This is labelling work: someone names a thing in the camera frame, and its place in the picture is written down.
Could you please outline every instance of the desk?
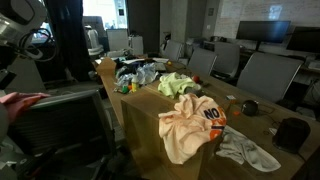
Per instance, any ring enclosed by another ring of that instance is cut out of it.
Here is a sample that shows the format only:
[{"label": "desk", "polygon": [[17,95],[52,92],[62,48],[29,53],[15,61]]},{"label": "desk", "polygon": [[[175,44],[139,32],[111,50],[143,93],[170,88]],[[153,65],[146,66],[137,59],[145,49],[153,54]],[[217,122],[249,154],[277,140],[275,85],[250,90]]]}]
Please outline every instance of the desk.
[{"label": "desk", "polygon": [[[104,60],[97,71],[114,107],[118,120],[125,130],[131,153],[140,169],[142,177],[147,179],[290,179],[302,166],[303,161],[297,155],[278,150],[272,145],[272,135],[263,132],[272,127],[268,116],[248,117],[243,114],[234,116],[233,111],[240,111],[241,104],[232,105],[227,114],[227,124],[256,142],[261,148],[274,156],[282,167],[274,172],[263,173],[252,168],[248,163],[239,165],[236,162],[212,154],[219,144],[219,139],[204,144],[198,153],[184,165],[171,164],[166,156],[163,141],[160,139],[158,114],[173,110],[177,100],[163,96],[157,91],[159,82],[154,82],[136,93],[122,95],[113,93],[114,62]],[[219,105],[226,108],[226,95],[234,95],[238,102],[254,99],[265,106],[275,108],[270,115],[277,121],[296,117],[307,121],[311,133],[300,153],[309,158],[320,145],[320,124],[311,121],[293,111],[244,92],[236,87],[215,78],[200,75],[209,85],[204,88],[208,96],[213,97]]]}]

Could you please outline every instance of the plastic bag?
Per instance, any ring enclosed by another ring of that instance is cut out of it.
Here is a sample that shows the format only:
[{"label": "plastic bag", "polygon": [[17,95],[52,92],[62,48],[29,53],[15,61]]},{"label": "plastic bag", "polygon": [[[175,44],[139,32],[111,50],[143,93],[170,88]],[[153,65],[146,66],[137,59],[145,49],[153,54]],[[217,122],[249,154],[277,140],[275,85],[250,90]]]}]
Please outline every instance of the plastic bag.
[{"label": "plastic bag", "polygon": [[[126,69],[125,67],[122,67],[121,69],[118,70],[118,72],[122,72],[125,69]],[[143,85],[152,83],[158,75],[158,72],[156,72],[155,70],[154,63],[145,64],[143,67],[139,67],[136,70],[136,72],[138,74],[139,84],[143,84]],[[121,75],[120,77],[116,76],[118,81],[115,84],[119,87],[128,86],[132,80],[132,77],[133,77],[132,73],[124,74],[124,75]]]},{"label": "plastic bag", "polygon": [[154,63],[145,64],[143,67],[137,69],[139,84],[150,84],[152,83],[157,75]]}]

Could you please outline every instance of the office chair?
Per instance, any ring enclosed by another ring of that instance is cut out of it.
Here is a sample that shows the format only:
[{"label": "office chair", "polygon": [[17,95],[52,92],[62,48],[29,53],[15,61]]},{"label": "office chair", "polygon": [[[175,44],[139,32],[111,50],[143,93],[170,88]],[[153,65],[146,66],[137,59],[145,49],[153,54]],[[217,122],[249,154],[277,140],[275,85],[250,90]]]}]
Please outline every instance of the office chair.
[{"label": "office chair", "polygon": [[238,72],[240,46],[225,42],[215,42],[214,52],[217,54],[217,59],[213,64],[211,76],[222,80],[234,78]]},{"label": "office chair", "polygon": [[278,102],[283,99],[302,63],[277,55],[254,53],[242,70],[237,87]]},{"label": "office chair", "polygon": [[188,64],[188,68],[195,73],[210,75],[217,55],[213,51],[195,49]]},{"label": "office chair", "polygon": [[179,57],[181,57],[182,47],[182,43],[169,40],[163,52],[163,57],[168,58],[170,61],[178,61]]},{"label": "office chair", "polygon": [[57,149],[48,165],[57,168],[43,169],[50,176],[80,168],[91,177],[95,169],[87,164],[116,154],[114,134],[96,90],[40,100],[17,118],[8,135],[27,155]]}]

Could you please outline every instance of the bottle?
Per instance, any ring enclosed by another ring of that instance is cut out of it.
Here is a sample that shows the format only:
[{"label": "bottle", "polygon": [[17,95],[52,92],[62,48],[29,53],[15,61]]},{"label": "bottle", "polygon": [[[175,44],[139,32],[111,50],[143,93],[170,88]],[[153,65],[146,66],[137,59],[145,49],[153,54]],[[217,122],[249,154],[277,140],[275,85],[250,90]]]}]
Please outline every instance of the bottle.
[{"label": "bottle", "polygon": [[132,92],[136,92],[139,88],[138,76],[136,74],[133,75],[131,84],[132,84]]}]

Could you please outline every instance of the hand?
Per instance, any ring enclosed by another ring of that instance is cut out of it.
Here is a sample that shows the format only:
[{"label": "hand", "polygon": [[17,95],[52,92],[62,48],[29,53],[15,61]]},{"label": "hand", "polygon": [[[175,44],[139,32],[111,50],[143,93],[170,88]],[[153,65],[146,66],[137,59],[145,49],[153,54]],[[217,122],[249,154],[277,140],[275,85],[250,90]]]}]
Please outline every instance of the hand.
[{"label": "hand", "polygon": [[9,122],[12,123],[23,111],[27,110],[30,106],[38,102],[40,99],[50,95],[43,93],[10,93],[0,98],[8,112]]}]

